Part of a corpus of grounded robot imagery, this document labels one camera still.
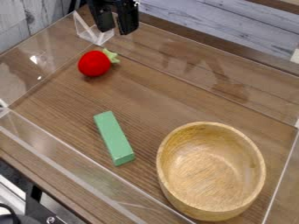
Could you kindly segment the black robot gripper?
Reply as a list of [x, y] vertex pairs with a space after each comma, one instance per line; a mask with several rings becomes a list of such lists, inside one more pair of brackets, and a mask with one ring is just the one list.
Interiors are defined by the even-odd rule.
[[140, 4], [137, 0], [87, 0], [87, 3], [97, 29], [101, 32], [107, 32], [116, 27], [112, 6], [116, 6], [120, 34], [127, 35], [137, 29]]

